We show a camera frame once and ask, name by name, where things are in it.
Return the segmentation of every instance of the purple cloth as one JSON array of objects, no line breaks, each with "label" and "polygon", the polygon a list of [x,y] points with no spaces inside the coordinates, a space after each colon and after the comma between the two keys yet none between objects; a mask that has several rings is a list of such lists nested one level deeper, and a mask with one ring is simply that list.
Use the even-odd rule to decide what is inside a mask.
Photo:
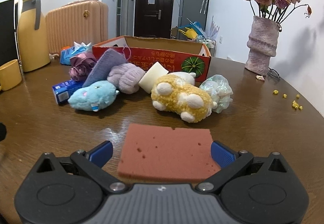
[{"label": "purple cloth", "polygon": [[72,68],[69,71],[71,79],[85,81],[95,66],[97,60],[92,53],[80,53],[70,58]]},{"label": "purple cloth", "polygon": [[106,50],[101,58],[99,58],[97,64],[90,72],[82,87],[85,88],[97,81],[106,80],[114,66],[125,63],[127,63],[127,60],[124,55],[118,53],[112,48]]}]

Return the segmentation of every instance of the pink sponge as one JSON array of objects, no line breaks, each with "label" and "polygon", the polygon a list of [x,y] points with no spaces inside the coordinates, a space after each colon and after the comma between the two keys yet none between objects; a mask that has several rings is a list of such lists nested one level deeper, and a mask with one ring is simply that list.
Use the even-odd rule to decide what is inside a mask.
[{"label": "pink sponge", "polygon": [[220,170],[210,155],[208,129],[131,124],[117,172],[120,176],[167,182],[201,182]]}]

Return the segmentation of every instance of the dark brown door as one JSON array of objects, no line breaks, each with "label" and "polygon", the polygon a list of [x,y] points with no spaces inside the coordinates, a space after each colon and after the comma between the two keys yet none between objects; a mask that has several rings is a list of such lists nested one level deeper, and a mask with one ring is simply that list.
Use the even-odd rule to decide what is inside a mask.
[{"label": "dark brown door", "polygon": [[173,0],[136,0],[134,35],[170,38]]}]

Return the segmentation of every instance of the textured ceramic vase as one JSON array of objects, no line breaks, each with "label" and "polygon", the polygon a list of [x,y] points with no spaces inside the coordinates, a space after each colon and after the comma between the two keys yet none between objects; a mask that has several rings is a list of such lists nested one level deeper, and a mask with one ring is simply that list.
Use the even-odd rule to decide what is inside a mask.
[{"label": "textured ceramic vase", "polygon": [[252,30],[248,36],[250,48],[245,68],[265,76],[268,73],[270,57],[276,56],[280,25],[275,21],[253,17]]}]

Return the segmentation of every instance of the purple knitted fabric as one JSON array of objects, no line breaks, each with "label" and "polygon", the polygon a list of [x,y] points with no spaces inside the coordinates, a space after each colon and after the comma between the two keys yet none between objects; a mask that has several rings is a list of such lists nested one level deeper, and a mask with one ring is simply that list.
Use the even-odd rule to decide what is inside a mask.
[{"label": "purple knitted fabric", "polygon": [[133,94],[139,90],[139,81],[145,71],[132,63],[115,66],[111,69],[107,80],[125,94]]},{"label": "purple knitted fabric", "polygon": [[112,48],[108,49],[105,53],[103,53],[101,58],[99,58],[97,64],[88,75],[88,78],[82,87],[85,88],[97,81],[106,80],[114,66],[125,63],[127,63],[127,60],[124,55],[118,53]]}]

